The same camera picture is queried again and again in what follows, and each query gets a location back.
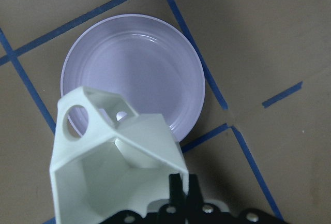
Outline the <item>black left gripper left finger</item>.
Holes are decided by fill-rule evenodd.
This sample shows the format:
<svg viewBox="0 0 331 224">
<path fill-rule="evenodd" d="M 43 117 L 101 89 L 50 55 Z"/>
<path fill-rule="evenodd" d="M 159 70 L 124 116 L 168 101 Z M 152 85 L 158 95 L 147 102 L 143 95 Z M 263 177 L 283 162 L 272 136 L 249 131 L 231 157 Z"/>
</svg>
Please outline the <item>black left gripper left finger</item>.
<svg viewBox="0 0 331 224">
<path fill-rule="evenodd" d="M 180 174 L 169 175 L 169 204 L 171 207 L 180 210 L 185 205 L 185 194 Z"/>
</svg>

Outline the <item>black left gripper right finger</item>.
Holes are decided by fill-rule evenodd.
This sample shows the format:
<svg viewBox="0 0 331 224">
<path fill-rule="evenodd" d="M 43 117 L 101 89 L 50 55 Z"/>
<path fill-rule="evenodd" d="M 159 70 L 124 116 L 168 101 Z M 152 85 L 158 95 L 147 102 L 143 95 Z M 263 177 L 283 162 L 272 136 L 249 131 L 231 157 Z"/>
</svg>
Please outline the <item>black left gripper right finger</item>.
<svg viewBox="0 0 331 224">
<path fill-rule="evenodd" d="M 198 177 L 195 174 L 189 174 L 189 189 L 185 199 L 186 208 L 199 208 L 201 205 L 201 191 Z"/>
</svg>

